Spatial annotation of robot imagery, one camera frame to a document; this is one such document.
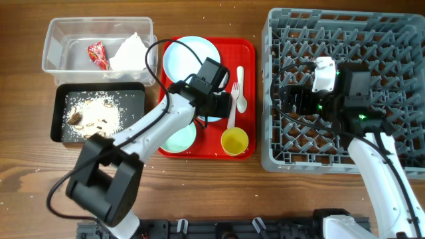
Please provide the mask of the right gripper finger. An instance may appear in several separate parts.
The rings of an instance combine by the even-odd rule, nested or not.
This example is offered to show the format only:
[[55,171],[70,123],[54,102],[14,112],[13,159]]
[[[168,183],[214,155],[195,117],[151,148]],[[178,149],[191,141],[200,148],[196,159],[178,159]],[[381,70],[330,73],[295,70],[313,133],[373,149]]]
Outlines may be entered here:
[[283,86],[278,90],[278,94],[281,100],[281,110],[284,113],[290,113],[293,105],[296,104],[297,86]]
[[299,86],[296,96],[296,113],[301,116],[313,115],[319,112],[319,95],[310,87]]

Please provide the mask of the light blue bowl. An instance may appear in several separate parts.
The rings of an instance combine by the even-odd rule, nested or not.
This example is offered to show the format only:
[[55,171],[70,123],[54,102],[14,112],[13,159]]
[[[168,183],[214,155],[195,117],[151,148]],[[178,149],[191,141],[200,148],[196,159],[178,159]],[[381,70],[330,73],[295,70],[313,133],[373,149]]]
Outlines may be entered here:
[[221,120],[221,119],[224,119],[224,118],[214,118],[214,117],[207,117],[207,116],[205,116],[205,117],[202,117],[202,116],[197,116],[197,118],[199,119],[199,120],[201,120],[201,121],[207,121],[208,123],[210,123],[210,122],[216,122],[216,121],[219,121],[219,120]]

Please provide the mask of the white plastic spoon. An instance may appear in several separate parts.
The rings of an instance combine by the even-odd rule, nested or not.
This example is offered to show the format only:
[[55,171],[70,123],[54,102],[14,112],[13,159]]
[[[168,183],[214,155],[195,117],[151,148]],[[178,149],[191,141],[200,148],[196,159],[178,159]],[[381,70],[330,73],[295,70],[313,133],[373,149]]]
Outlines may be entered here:
[[244,113],[247,109],[247,101],[244,97],[244,67],[238,66],[236,69],[237,80],[239,85],[239,97],[236,100],[236,108],[240,113]]

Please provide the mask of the white plastic fork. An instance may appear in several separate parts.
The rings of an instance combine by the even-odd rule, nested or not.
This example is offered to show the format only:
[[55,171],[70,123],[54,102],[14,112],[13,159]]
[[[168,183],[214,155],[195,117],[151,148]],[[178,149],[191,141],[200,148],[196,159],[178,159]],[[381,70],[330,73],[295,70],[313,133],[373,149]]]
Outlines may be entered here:
[[239,83],[235,82],[232,85],[232,90],[230,93],[230,96],[232,98],[232,103],[231,103],[231,109],[230,109],[230,114],[228,117],[228,123],[227,123],[227,128],[230,129],[232,127],[235,126],[235,117],[236,117],[236,101],[239,97]]

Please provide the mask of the yellow cup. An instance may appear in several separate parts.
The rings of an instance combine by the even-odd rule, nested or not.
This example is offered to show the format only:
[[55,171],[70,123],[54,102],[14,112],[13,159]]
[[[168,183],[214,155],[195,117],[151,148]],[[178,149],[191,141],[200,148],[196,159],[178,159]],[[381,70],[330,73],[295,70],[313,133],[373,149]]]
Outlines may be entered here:
[[226,129],[220,139],[224,152],[229,156],[237,156],[248,148],[248,134],[239,127]]

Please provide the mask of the green bowl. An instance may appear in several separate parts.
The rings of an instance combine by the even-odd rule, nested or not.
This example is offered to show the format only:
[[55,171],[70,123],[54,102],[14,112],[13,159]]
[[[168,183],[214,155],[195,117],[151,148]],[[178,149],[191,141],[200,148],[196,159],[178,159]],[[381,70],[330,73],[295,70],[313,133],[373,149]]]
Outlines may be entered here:
[[161,149],[168,153],[180,153],[192,146],[197,136],[194,123],[174,133],[162,146]]

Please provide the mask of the light blue plate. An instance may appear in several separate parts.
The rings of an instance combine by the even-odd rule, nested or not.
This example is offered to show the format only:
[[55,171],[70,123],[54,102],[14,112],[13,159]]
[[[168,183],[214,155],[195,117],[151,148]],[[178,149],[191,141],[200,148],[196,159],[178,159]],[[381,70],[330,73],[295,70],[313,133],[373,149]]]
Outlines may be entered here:
[[218,49],[209,40],[197,36],[181,37],[177,40],[190,47],[201,62],[185,46],[171,43],[163,55],[163,69],[170,81],[178,82],[190,74],[196,74],[207,57],[220,62]]

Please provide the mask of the white napkin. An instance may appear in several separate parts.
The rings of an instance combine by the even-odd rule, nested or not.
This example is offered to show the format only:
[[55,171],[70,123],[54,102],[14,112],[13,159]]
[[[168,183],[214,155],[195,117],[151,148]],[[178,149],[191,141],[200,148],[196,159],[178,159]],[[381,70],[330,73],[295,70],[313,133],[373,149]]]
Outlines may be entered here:
[[146,68],[147,47],[137,33],[126,39],[114,57],[109,59],[110,68],[115,71],[143,70]]

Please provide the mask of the food scraps rice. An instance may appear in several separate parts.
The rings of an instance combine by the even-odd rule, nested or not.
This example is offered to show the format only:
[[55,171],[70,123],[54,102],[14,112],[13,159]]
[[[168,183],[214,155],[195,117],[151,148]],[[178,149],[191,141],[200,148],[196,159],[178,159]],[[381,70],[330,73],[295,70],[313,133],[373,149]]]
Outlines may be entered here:
[[84,141],[94,134],[110,137],[124,129],[128,107],[116,92],[70,92],[65,96],[62,140]]

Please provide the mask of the red snack wrapper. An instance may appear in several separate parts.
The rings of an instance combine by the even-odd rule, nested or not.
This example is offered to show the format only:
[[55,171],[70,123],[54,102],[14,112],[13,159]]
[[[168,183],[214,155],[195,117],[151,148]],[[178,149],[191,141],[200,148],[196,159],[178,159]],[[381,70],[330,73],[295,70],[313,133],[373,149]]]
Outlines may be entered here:
[[108,70],[109,62],[106,57],[106,49],[101,42],[90,45],[87,49],[90,60],[101,70]]

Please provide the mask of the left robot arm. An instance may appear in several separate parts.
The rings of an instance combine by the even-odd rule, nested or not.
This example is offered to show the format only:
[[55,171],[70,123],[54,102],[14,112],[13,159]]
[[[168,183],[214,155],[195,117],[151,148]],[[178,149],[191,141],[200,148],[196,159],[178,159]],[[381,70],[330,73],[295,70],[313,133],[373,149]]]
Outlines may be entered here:
[[114,238],[133,238],[140,220],[132,207],[145,163],[197,116],[226,118],[232,100],[224,93],[230,71],[207,58],[189,82],[165,90],[148,114],[111,138],[95,134],[84,144],[66,195],[94,215]]

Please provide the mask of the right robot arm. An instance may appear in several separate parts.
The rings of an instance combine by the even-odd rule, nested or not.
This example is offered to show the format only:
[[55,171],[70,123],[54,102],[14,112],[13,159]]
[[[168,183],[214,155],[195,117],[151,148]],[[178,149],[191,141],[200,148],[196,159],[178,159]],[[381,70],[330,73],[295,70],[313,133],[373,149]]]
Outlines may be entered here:
[[270,85],[273,107],[287,120],[317,115],[331,123],[367,188],[382,238],[423,238],[424,209],[420,206],[395,149],[392,126],[373,111],[371,73],[357,63],[337,64],[331,57],[304,62],[314,71],[311,85]]

